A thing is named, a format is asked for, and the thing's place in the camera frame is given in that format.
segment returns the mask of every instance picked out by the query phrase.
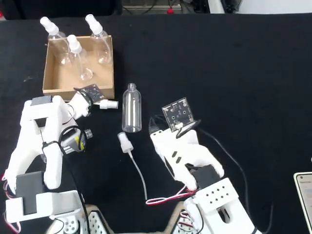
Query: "robotic arm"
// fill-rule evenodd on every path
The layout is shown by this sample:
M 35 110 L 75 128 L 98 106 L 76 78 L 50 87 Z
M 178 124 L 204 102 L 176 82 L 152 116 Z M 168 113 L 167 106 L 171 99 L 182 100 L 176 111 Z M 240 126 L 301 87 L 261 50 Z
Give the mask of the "robotic arm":
M 173 178 L 189 190 L 197 190 L 184 201 L 184 207 L 200 233 L 261 233 L 250 220 L 230 180 L 223 178 L 222 165 L 206 147 L 199 145 L 195 130 L 178 139 L 171 129 L 158 130 L 150 137 Z
M 60 186 L 62 152 L 57 144 L 50 144 L 42 149 L 42 143 L 58 141 L 63 129 L 77 126 L 75 119 L 88 115 L 89 106 L 79 93 L 76 93 L 68 104 L 60 96 L 37 97 L 25 102 L 20 119 L 18 143 L 4 174 L 14 194 L 17 176 L 25 174 L 35 157 L 42 154 L 46 157 L 46 187 L 56 189 Z M 78 134 L 79 132 L 75 132 L 69 138 L 72 139 Z

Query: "clear plastic bottle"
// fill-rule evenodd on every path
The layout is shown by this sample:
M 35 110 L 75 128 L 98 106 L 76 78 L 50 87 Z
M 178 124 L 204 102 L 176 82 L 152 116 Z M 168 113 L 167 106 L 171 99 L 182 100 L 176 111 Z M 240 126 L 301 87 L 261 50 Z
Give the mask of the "clear plastic bottle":
M 78 77 L 82 81 L 90 80 L 93 77 L 93 71 L 90 68 L 87 52 L 81 47 L 75 35 L 67 37 L 70 48 L 70 58 L 73 66 L 77 69 Z
M 66 40 L 66 35 L 59 31 L 59 28 L 51 22 L 47 17 L 42 17 L 40 23 L 44 26 L 45 30 L 49 33 L 48 40 L 51 44 L 52 51 L 57 60 L 62 65 L 70 63 L 69 58 L 69 45 Z
M 90 29 L 92 31 L 91 39 L 93 41 L 93 51 L 100 64 L 109 64 L 112 62 L 111 48 L 108 43 L 108 35 L 103 31 L 102 25 L 94 18 L 92 14 L 86 16 Z
M 142 129 L 141 94 L 135 84 L 128 84 L 122 100 L 122 129 L 128 133 L 139 132 Z

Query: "white plastic cap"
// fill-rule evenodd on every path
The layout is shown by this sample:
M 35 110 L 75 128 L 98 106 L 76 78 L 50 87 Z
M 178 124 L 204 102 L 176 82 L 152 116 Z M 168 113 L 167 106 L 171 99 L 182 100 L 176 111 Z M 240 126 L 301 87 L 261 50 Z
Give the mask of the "white plastic cap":
M 77 40 L 76 36 L 75 35 L 69 35 L 67 37 L 67 40 L 69 42 L 70 51 L 74 54 L 79 54 L 82 50 L 82 47 L 81 47 L 79 41 Z
M 104 99 L 99 102 L 100 109 L 118 109 L 118 101 Z
M 40 19 L 40 23 L 44 26 L 45 30 L 51 35 L 55 36 L 59 33 L 59 28 L 51 22 L 46 16 Z
M 133 150 L 133 145 L 131 141 L 128 140 L 125 132 L 118 133 L 118 139 L 120 141 L 121 149 L 124 153 L 128 153 Z
M 103 31 L 102 25 L 94 18 L 92 14 L 86 16 L 86 21 L 88 22 L 93 34 L 100 34 Z

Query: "phone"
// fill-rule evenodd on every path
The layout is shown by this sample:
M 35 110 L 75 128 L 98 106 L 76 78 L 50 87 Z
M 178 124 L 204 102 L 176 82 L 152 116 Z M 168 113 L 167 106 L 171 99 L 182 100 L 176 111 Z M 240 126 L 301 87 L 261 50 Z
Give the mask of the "phone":
M 298 172 L 293 178 L 309 232 L 312 234 L 312 172 Z

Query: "black cable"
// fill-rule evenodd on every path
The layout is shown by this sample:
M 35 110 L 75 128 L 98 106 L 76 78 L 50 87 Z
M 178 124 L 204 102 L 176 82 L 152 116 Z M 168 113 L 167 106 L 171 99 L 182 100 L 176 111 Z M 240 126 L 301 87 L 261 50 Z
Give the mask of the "black cable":
M 130 15 L 133 15 L 133 13 L 126 7 L 122 6 L 123 9 L 125 9 Z
M 203 129 L 199 128 L 199 131 L 201 133 L 203 133 L 204 135 L 212 138 L 219 146 L 220 148 L 227 154 L 227 156 L 237 165 L 237 167 L 239 168 L 239 170 L 241 171 L 242 175 L 243 175 L 243 179 L 244 179 L 244 184 L 245 184 L 245 205 L 246 205 L 246 212 L 248 214 L 248 216 L 252 219 L 251 214 L 250 214 L 250 207 L 249 207 L 249 198 L 248 198 L 248 183 L 247 183 L 247 177 L 246 174 L 243 170 L 243 168 L 240 166 L 240 164 L 233 158 L 233 156 L 224 148 L 224 146 L 220 143 L 220 141 L 215 138 L 212 134 L 204 131 Z M 266 229 L 265 232 L 262 232 L 263 234 L 268 234 L 269 231 L 272 228 L 272 224 L 273 224 L 273 209 L 274 209 L 274 205 L 273 203 L 271 204 L 271 210 L 270 210 L 270 218 L 269 218 L 269 224 L 268 227 Z
M 196 128 L 200 123 L 201 123 L 200 119 L 196 120 L 195 123 L 191 127 L 185 129 L 183 132 L 178 132 L 177 135 L 176 135 L 176 139 L 179 139 L 181 136 L 187 134 L 189 131 L 191 131 L 192 129 Z
M 69 163 L 67 162 L 67 158 L 66 158 L 66 155 L 67 155 L 67 154 L 66 154 L 66 152 L 64 151 L 63 147 L 61 146 L 60 141 L 54 140 L 54 141 L 51 141 L 51 142 L 49 142 L 49 143 L 43 142 L 43 144 L 42 144 L 42 152 L 43 152 L 43 154 L 44 154 L 43 149 L 44 149 L 45 147 L 51 145 L 51 144 L 57 144 L 58 147 L 59 147 L 59 149 L 61 150 L 61 152 L 62 152 L 62 154 L 63 154 L 64 163 L 65 163 L 65 165 L 66 165 L 66 167 L 67 167 L 67 169 L 68 169 L 68 171 L 69 171 L 69 173 L 70 173 L 70 175 L 71 175 L 71 177 L 72 177 L 72 180 L 73 180 L 73 182 L 74 182 L 75 189 L 77 190 L 77 193 L 78 193 L 78 196 L 79 196 L 79 199 L 80 199 L 80 202 L 81 202 L 83 211 L 84 211 L 84 215 L 85 215 L 85 217 L 86 217 L 86 223 L 87 223 L 88 234 L 91 234 L 91 231 L 90 231 L 90 223 L 89 223 L 89 216 L 88 216 L 88 213 L 87 213 L 87 209 L 86 209 L 85 203 L 84 203 L 84 201 L 83 201 L 83 197 L 82 197 L 82 195 L 81 195 L 81 192 L 78 190 L 77 182 L 76 182 L 76 179 L 75 179 L 75 177 L 74 177 L 74 174 L 73 174 L 73 172 L 72 172 L 72 170 L 71 170 L 71 168 L 70 168 L 70 166 L 69 166 Z
M 250 216 L 250 209 L 249 209 L 249 198 L 248 198 L 248 183 L 247 183 L 247 177 L 246 174 L 243 170 L 243 168 L 240 166 L 240 164 L 235 160 L 235 158 L 233 158 L 233 156 L 224 148 L 224 146 L 220 143 L 220 141 L 215 138 L 213 135 L 211 135 L 210 133 L 207 133 L 206 131 L 202 130 L 201 128 L 199 128 L 199 131 L 201 133 L 203 133 L 204 135 L 210 137 L 211 139 L 213 139 L 219 146 L 220 148 L 227 154 L 227 156 L 237 165 L 237 167 L 239 168 L 239 170 L 241 171 L 242 175 L 243 175 L 243 179 L 244 179 L 244 184 L 245 184 L 245 205 L 246 205 L 246 211 L 247 214 Z
M 60 232 L 63 230 L 63 228 L 64 228 L 64 226 L 65 226 L 65 223 L 64 223 L 62 220 L 58 219 L 58 218 L 56 218 L 55 220 L 58 220 L 58 221 L 60 221 L 60 222 L 63 223 L 62 228 L 61 228 L 58 232 L 54 233 L 54 234 L 58 234 L 58 233 L 60 233 Z
M 203 218 L 203 215 L 201 214 L 200 209 L 199 209 L 197 204 L 196 204 L 196 207 L 197 207 L 197 209 L 199 211 L 200 218 L 201 218 L 201 229 L 196 233 L 196 234 L 199 234 L 204 229 L 204 218 Z
M 76 126 L 76 125 L 73 125 L 73 126 L 69 126 L 69 127 L 65 128 L 65 129 L 60 133 L 58 141 L 55 141 L 55 140 L 54 140 L 54 141 L 51 141 L 51 142 L 49 142 L 49 143 L 43 142 L 43 143 L 42 143 L 42 152 L 43 152 L 43 154 L 44 154 L 43 149 L 44 149 L 45 147 L 51 145 L 51 144 L 54 144 L 54 143 L 57 144 L 58 147 L 59 147 L 59 149 L 61 150 L 61 152 L 62 152 L 62 154 L 63 154 L 63 157 L 62 157 L 62 158 L 64 159 L 64 163 L 65 163 L 65 165 L 66 165 L 66 167 L 67 167 L 67 169 L 68 169 L 68 171 L 69 171 L 69 173 L 70 173 L 70 175 L 71 175 L 71 177 L 72 177 L 72 180 L 73 180 L 73 182 L 74 182 L 75 189 L 77 190 L 77 193 L 78 193 L 78 196 L 79 196 L 79 199 L 80 199 L 82 208 L 83 208 L 84 215 L 85 215 L 85 217 L 86 217 L 86 223 L 87 223 L 88 234 L 91 234 L 91 231 L 90 231 L 90 223 L 89 223 L 89 216 L 88 216 L 88 213 L 87 213 L 87 209 L 86 209 L 85 203 L 84 203 L 84 201 L 83 201 L 83 197 L 82 197 L 82 195 L 81 195 L 81 192 L 78 190 L 78 186 L 77 186 L 76 179 L 75 179 L 74 174 L 73 174 L 73 172 L 72 172 L 72 170 L 71 170 L 71 167 L 69 166 L 70 164 L 67 162 L 67 158 L 66 158 L 66 155 L 67 155 L 67 154 L 66 154 L 65 150 L 63 149 L 63 147 L 61 146 L 61 141 L 62 141 L 62 138 L 63 138 L 63 136 L 64 136 L 64 133 L 65 133 L 66 131 L 68 131 L 69 129 L 74 129 L 74 128 L 80 130 L 80 135 L 79 135 L 79 140 L 78 140 L 78 148 L 79 148 L 79 150 L 81 150 L 81 147 L 80 147 L 80 146 L 81 146 L 81 138 L 82 138 L 82 135 L 85 137 L 85 141 L 87 140 L 87 135 L 86 135 L 86 133 L 85 133 L 85 131 L 84 131 L 83 129 L 81 129 L 80 127 L 78 127 L 78 126 Z
M 154 0 L 152 6 L 151 6 L 150 8 L 148 8 L 146 11 L 144 11 L 144 12 L 142 13 L 142 15 L 144 15 L 144 14 L 148 13 L 150 10 L 152 10 L 153 7 L 156 5 L 157 2 L 158 2 L 158 0 Z
M 64 128 L 63 131 L 61 131 L 61 133 L 60 133 L 60 135 L 59 135 L 58 141 L 61 143 L 61 142 L 62 142 L 62 138 L 63 138 L 63 136 L 64 136 L 64 133 L 67 132 L 68 130 L 74 129 L 74 128 L 80 130 L 79 140 L 78 140 L 78 149 L 81 151 L 81 140 L 82 140 L 82 136 L 84 136 L 84 140 L 86 141 L 86 140 L 87 140 L 87 134 L 86 134 L 86 132 L 85 132 L 82 128 L 78 127 L 77 125 L 72 125 L 72 126 L 69 126 L 69 127 L 67 127 L 67 128 Z

